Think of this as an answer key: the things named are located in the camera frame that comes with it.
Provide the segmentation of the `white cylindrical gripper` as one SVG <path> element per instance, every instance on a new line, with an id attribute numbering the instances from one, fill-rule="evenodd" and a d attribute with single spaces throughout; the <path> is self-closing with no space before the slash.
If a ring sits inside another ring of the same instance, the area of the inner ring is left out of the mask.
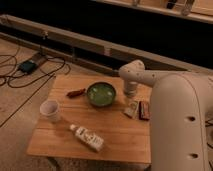
<path id="1" fill-rule="evenodd" d="M 137 93 L 137 86 L 138 84 L 136 82 L 124 82 L 124 94 L 127 97 L 134 97 Z M 135 118 L 138 114 L 138 107 L 139 107 L 139 101 L 131 101 L 128 103 L 128 105 L 125 108 L 125 114 L 127 116 L 132 116 Z"/>

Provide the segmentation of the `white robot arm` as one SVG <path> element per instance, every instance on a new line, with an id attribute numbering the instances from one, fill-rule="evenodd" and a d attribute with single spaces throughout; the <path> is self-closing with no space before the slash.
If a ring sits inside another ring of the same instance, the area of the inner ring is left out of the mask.
<path id="1" fill-rule="evenodd" d="M 140 60 L 119 69 L 124 94 L 150 95 L 151 171 L 212 171 L 205 119 L 213 115 L 213 74 L 147 70 Z"/>

